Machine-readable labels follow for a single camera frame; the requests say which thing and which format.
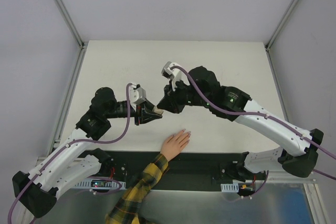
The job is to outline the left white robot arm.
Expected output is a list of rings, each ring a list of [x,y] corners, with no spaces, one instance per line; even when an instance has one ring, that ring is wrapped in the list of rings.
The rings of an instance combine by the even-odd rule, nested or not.
[[[18,171],[12,178],[15,202],[20,202],[36,219],[43,217],[57,200],[75,184],[98,174],[106,176],[111,170],[111,157],[96,148],[79,164],[71,163],[111,128],[110,119],[125,118],[126,127],[134,118],[135,125],[162,118],[163,110],[146,98],[138,84],[126,87],[126,100],[117,101],[111,88],[95,92],[89,110],[81,117],[68,138],[39,165],[24,173]]]

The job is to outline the yellow plaid sleeve forearm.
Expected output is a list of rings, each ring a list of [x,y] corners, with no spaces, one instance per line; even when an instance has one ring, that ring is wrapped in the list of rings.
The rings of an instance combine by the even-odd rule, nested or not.
[[[164,155],[158,154],[105,216],[105,223],[151,223],[139,211],[146,195],[168,169],[168,164]]]

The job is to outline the left aluminium frame rail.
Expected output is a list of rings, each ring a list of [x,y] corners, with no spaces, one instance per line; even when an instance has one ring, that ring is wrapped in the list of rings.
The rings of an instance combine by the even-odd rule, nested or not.
[[[76,57],[74,66],[71,69],[71,75],[69,82],[67,84],[67,89],[62,100],[60,111],[56,117],[55,126],[53,128],[49,145],[47,148],[47,155],[53,152],[55,144],[59,144],[61,141],[62,133],[66,124],[69,108],[71,105],[72,97],[76,88],[77,80],[80,74],[82,63],[87,50],[88,42],[85,42],[83,46],[80,47],[79,53]]]

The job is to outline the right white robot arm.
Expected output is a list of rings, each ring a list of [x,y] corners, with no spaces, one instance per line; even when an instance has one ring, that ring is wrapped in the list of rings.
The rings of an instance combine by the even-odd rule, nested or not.
[[[167,62],[162,76],[169,84],[164,87],[159,109],[179,114],[186,106],[201,106],[278,144],[278,148],[269,151],[244,152],[239,161],[225,168],[229,177],[244,182],[259,172],[285,171],[307,178],[315,168],[323,140],[319,129],[304,130],[280,119],[246,92],[221,85],[215,74],[203,66],[186,71],[174,62]]]

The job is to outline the aluminium frame post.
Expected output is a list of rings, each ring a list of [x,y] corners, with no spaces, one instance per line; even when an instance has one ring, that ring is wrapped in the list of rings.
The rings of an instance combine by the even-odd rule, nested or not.
[[[65,24],[67,25],[70,33],[72,34],[73,38],[75,39],[77,45],[79,46],[79,48],[84,48],[85,46],[85,42],[83,41],[83,39],[81,38],[79,31],[74,23],[74,21],[72,20],[63,0],[54,0],[63,20],[65,21]]]
[[[291,0],[288,7],[286,8],[284,14],[282,15],[278,25],[276,26],[274,32],[272,33],[270,39],[265,44],[265,50],[268,52],[275,41],[277,40],[278,36],[280,35],[281,31],[284,29],[286,23],[289,21],[291,15],[294,13],[295,8],[299,4],[301,0]]]

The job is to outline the beige nail polish bottle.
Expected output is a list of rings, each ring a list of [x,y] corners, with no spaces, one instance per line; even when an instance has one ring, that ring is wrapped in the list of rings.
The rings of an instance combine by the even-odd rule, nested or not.
[[[164,111],[162,109],[159,109],[156,106],[154,106],[153,107],[153,112],[156,113],[156,114],[162,115]]]

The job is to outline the aluminium frame rail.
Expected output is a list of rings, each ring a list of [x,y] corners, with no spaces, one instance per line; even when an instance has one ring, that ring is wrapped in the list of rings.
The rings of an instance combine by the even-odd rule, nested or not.
[[[61,141],[62,133],[66,124],[69,108],[71,105],[72,97],[76,88],[77,80],[80,74],[82,63],[87,50],[88,42],[85,42],[83,46],[80,47],[79,53],[76,57],[74,66],[71,69],[71,75],[69,82],[67,84],[67,89],[62,100],[60,111],[56,117],[55,126],[53,128],[49,145],[47,148],[47,155],[53,152],[55,144],[59,144]]]
[[[301,129],[288,121],[288,113],[284,104],[284,95],[280,87],[279,78],[275,71],[275,65],[272,62],[269,49],[265,49],[274,82],[277,87],[279,100],[281,103],[284,119],[267,113],[269,125],[273,126],[273,130],[268,130],[267,135],[270,139],[275,140],[284,151],[287,152],[289,159],[288,164],[284,165],[284,171],[292,175],[294,178],[302,178],[301,182],[304,185],[306,197],[308,199],[308,210],[312,214],[314,223],[330,223],[322,197],[319,192],[318,183],[315,178],[309,176],[313,172],[313,167],[316,164],[316,150],[320,145],[312,140],[310,132]]]

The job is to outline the left aluminium frame post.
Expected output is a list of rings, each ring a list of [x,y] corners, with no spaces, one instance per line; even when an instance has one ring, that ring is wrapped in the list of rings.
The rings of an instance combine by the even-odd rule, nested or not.
[[[73,38],[75,39],[77,45],[79,46],[79,48],[84,48],[85,46],[85,42],[83,41],[83,39],[81,38],[79,31],[74,23],[74,21],[72,20],[63,0],[54,0],[63,20],[65,21],[65,24],[67,25],[70,33],[72,34]]]

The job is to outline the person's hand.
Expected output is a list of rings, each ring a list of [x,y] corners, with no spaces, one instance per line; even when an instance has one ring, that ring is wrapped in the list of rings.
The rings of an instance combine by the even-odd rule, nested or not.
[[[171,161],[189,144],[190,137],[191,132],[187,132],[186,129],[174,133],[163,142],[160,154],[162,154],[168,162]]]

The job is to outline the right aluminium frame rail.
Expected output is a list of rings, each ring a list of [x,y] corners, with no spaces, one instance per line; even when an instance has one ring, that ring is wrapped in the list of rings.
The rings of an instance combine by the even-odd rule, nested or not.
[[[268,130],[267,135],[270,139],[275,140],[284,151],[287,152],[289,159],[288,164],[284,165],[284,171],[292,175],[294,178],[302,178],[301,182],[304,185],[306,197],[308,199],[308,210],[312,214],[314,223],[330,223],[322,197],[319,192],[318,183],[315,178],[309,176],[313,172],[313,167],[316,164],[316,150],[320,145],[312,140],[310,132],[301,129],[288,121],[288,113],[284,104],[284,95],[280,87],[279,78],[275,71],[275,65],[272,62],[269,49],[265,49],[274,82],[277,87],[279,100],[281,103],[284,119],[267,113],[269,125],[273,126],[273,130]]]

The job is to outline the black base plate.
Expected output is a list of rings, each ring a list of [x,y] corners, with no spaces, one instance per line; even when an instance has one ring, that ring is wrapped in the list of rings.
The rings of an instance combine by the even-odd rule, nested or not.
[[[110,156],[109,160],[94,176],[112,175],[114,180],[125,182],[128,188],[158,152],[107,151],[106,154]],[[154,189],[220,191],[221,184],[230,184],[234,180],[264,180],[264,173],[254,175],[243,171],[245,156],[244,153],[181,153],[169,162],[167,171]]]

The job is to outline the right aluminium frame post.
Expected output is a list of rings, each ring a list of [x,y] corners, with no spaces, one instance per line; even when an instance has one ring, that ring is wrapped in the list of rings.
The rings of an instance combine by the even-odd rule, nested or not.
[[[286,8],[284,14],[282,15],[278,25],[276,26],[274,32],[272,33],[270,39],[265,44],[265,50],[268,52],[275,41],[277,40],[278,36],[280,35],[281,31],[284,29],[286,23],[289,21],[291,15],[294,13],[295,8],[299,4],[301,0],[291,0],[288,7]]]

